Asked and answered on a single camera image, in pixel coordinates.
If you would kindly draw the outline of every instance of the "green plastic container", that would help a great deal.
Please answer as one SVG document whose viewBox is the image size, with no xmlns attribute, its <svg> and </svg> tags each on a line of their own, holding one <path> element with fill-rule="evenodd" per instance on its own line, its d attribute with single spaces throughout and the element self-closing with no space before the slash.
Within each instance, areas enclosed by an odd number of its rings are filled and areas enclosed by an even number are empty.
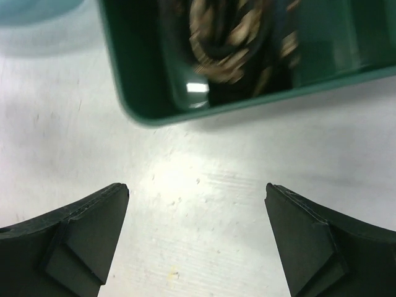
<svg viewBox="0 0 396 297">
<path fill-rule="evenodd" d="M 301 63 L 294 89 L 209 107 L 205 86 L 172 52 L 158 19 L 159 0 L 99 0 L 119 99 L 153 126 L 237 110 L 396 75 L 396 0 L 301 0 Z"/>
</svg>

